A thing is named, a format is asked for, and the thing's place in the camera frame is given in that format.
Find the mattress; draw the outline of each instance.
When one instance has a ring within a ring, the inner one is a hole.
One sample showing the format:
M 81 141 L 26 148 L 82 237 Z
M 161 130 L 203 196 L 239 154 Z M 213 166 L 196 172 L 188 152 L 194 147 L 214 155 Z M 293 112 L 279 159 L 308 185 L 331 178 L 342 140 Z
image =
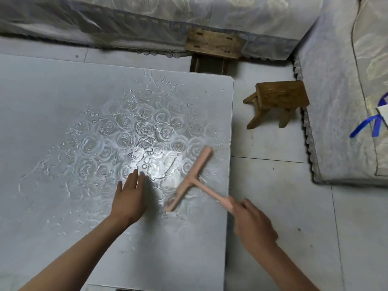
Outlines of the mattress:
M 297 50 L 295 73 L 310 100 L 304 124 L 318 183 L 388 184 L 386 127 L 372 137 L 371 122 L 350 138 L 377 114 L 388 91 L 387 6 L 388 0 L 324 0 Z
M 323 0 L 0 0 L 0 32 L 183 52 L 192 27 L 235 34 L 246 57 L 285 60 Z

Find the left hand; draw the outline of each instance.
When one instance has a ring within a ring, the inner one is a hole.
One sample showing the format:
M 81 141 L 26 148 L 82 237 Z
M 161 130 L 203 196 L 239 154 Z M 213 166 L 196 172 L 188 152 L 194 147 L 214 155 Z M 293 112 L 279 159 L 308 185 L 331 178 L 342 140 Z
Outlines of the left hand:
M 109 216 L 122 222 L 125 229 L 137 222 L 146 210 L 143 197 L 145 179 L 144 173 L 138 176 L 138 170 L 134 170 L 129 174 L 124 187 L 122 181 L 117 184 Z

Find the wooden block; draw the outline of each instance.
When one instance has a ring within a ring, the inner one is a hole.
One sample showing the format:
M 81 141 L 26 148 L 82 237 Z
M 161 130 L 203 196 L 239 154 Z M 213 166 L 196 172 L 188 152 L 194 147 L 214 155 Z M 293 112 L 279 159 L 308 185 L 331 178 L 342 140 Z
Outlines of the wooden block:
M 236 35 L 191 29 L 187 32 L 186 51 L 212 56 L 238 59 L 244 40 Z
M 306 108 L 310 104 L 302 81 L 257 83 L 256 92 L 262 109 L 275 107 L 283 109 Z

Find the blue ribbon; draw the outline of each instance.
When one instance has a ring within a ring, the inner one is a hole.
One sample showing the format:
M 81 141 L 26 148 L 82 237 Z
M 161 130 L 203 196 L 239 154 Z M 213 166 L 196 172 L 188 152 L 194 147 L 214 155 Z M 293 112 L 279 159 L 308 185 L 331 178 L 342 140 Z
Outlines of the blue ribbon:
M 377 106 L 387 105 L 385 98 L 388 97 L 388 93 L 381 97 Z M 376 114 L 368 117 L 362 123 L 360 123 L 354 131 L 350 134 L 349 137 L 354 138 L 364 127 L 366 127 L 371 121 L 374 121 L 372 137 L 378 137 L 380 133 L 381 122 L 383 121 L 383 117 L 380 114 Z

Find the forearm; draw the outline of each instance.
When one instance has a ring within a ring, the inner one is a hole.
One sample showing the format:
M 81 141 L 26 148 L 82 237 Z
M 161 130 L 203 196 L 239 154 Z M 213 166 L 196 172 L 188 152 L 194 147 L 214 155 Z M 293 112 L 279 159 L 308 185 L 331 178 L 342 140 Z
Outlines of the forearm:
M 106 250 L 124 230 L 118 220 L 106 218 L 20 291 L 80 290 Z
M 318 291 L 284 251 L 274 245 L 268 251 L 253 253 L 254 258 L 283 291 Z

